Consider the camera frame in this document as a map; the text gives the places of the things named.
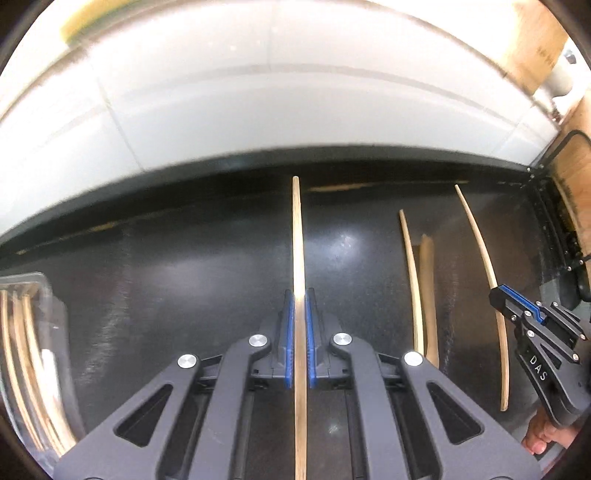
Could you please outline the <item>person's right hand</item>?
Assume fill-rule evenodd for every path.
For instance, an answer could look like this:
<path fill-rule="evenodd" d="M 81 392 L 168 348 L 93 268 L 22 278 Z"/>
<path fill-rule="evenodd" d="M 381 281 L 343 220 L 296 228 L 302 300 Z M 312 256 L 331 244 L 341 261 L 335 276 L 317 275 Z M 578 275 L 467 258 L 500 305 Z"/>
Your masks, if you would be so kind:
<path fill-rule="evenodd" d="M 551 443 L 568 449 L 582 427 L 581 422 L 564 428 L 557 428 L 543 407 L 540 407 L 528 424 L 522 446 L 532 455 L 543 454 Z"/>

